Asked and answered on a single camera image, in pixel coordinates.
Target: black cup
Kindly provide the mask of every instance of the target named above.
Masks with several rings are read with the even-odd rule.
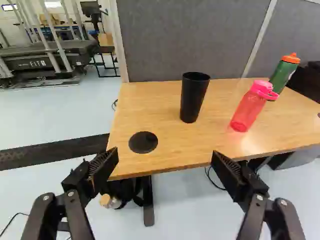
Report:
[[[182,77],[180,119],[191,124],[198,118],[210,76],[201,72],[185,72]]]

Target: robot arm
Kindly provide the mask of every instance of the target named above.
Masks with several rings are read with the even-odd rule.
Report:
[[[21,240],[56,240],[58,225],[66,217],[72,239],[94,240],[85,207],[95,198],[118,164],[116,147],[83,161],[61,182],[64,193],[40,195],[33,203]]]
[[[211,166],[234,202],[245,212],[237,240],[259,240],[266,222],[272,240],[306,240],[295,206],[269,199],[269,187],[247,166],[213,151]]]

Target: pink water bottle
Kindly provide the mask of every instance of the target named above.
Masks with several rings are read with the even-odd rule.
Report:
[[[230,126],[238,132],[246,132],[256,120],[267,100],[276,100],[279,95],[272,91],[268,81],[254,80],[250,90],[243,96]]]

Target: floor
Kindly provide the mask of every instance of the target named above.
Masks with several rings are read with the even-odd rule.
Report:
[[[108,133],[114,116],[111,104],[120,85],[120,78],[97,78],[90,71],[78,86],[1,92],[0,149]],[[0,171],[0,231],[16,212],[29,213],[37,196],[61,194],[60,182],[81,160]],[[307,240],[320,235],[319,172],[319,159],[286,170],[265,166],[259,172],[272,199],[287,198],[295,204]],[[211,177],[219,182],[213,171]],[[152,181],[155,225],[144,227],[142,210],[133,203],[122,210],[105,209],[97,197],[86,207],[97,240],[236,239],[244,214],[208,181],[203,167],[156,174]],[[19,215],[1,240],[20,239],[26,221]],[[57,239],[68,237],[59,232]],[[260,239],[270,239],[266,226]]]

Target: bottle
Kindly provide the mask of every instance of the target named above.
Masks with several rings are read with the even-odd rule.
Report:
[[[256,120],[267,100],[276,100],[279,95],[273,92],[272,83],[254,80],[250,90],[243,96],[230,126],[237,132],[246,132]]]
[[[100,205],[105,207],[106,209],[117,209],[121,206],[122,201],[115,196],[110,196],[109,194],[105,193],[100,198]]]
[[[269,81],[272,83],[273,91],[275,93],[280,94],[282,92],[292,75],[295,73],[299,63],[300,58],[297,57],[295,52],[282,57]]]

